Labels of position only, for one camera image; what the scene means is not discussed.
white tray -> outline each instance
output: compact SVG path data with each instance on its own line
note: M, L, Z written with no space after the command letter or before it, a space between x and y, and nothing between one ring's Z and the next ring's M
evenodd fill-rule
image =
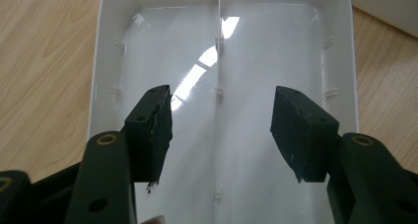
M174 139L160 183L136 185L140 221L333 223L269 128L282 85L357 131L353 52L350 0L102 0L89 134L170 84Z

box compartment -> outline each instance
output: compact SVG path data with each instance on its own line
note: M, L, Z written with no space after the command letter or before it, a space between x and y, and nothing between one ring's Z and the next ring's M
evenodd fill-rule
M357 131L350 0L102 0L89 134L119 130L172 89L174 139L139 220L333 223L324 184L298 184L269 132L275 86Z

wooden table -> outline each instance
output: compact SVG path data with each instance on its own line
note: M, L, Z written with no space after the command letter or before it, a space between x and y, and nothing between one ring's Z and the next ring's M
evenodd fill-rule
M81 160L100 0L0 0L0 171ZM361 132L418 172L418 38L354 9Z

white plastic box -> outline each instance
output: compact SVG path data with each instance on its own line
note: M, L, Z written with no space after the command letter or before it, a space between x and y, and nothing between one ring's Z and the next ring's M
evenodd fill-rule
M139 221L333 223L325 184L298 184L269 131L275 86L357 131L350 0L102 0L90 136L119 130L150 88L172 89L160 183Z

wooden surface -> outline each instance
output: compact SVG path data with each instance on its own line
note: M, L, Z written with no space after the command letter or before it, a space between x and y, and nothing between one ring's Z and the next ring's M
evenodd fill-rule
M81 160L100 0L0 0L0 171ZM418 39L354 10L361 131L418 172Z

